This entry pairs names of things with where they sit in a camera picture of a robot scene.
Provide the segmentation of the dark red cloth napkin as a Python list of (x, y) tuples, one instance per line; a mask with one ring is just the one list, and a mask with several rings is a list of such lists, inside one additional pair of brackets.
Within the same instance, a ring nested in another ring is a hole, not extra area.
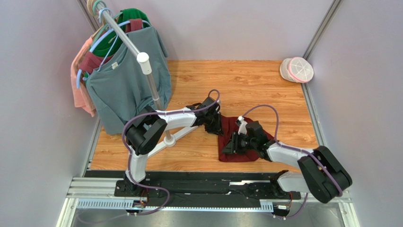
[[(238, 132), (238, 126), (236, 125), (236, 117), (225, 117), (221, 118), (221, 125), (223, 129), (223, 135), (218, 136), (218, 145), (219, 145), (219, 161), (221, 162), (252, 162), (258, 159), (264, 159), (270, 161), (269, 157), (258, 157), (257, 154), (250, 150), (247, 151), (245, 155), (237, 155), (237, 154), (224, 154), (221, 150), (225, 147), (225, 145), (229, 142), (231, 134), (233, 132)], [(253, 122), (249, 118), (245, 118), (247, 123)], [(269, 139), (274, 139), (272, 135), (264, 131)]]

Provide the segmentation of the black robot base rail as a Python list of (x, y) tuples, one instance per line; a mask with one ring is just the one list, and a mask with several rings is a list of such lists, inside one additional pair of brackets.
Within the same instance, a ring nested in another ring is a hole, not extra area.
[(115, 178), (113, 196), (138, 198), (129, 202), (126, 211), (135, 214), (146, 208), (236, 209), (259, 208), (264, 199), (296, 200), (300, 190), (284, 190), (278, 173), (231, 172), (158, 172), (148, 171), (140, 186), (133, 184), (124, 171), (90, 170), (85, 177), (97, 180)]

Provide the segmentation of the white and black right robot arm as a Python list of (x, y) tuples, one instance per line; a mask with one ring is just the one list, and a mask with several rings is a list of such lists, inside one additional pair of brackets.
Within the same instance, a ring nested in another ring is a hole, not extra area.
[(343, 191), (353, 183), (349, 173), (328, 147), (310, 149), (286, 145), (268, 137), (258, 121), (244, 124), (240, 130), (231, 132), (229, 140), (219, 151), (235, 156), (251, 151), (261, 159), (299, 168), (299, 174), (280, 174), (276, 184), (285, 192), (310, 193), (321, 203), (341, 197)]

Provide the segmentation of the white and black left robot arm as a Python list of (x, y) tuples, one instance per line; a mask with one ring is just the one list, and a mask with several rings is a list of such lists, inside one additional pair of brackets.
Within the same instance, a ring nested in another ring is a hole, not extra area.
[(123, 129), (123, 143), (129, 152), (126, 176), (133, 184), (146, 177), (149, 157), (176, 142), (200, 126), (208, 133), (221, 134), (220, 101), (207, 97), (202, 103), (174, 111), (159, 111), (145, 107), (128, 121)]

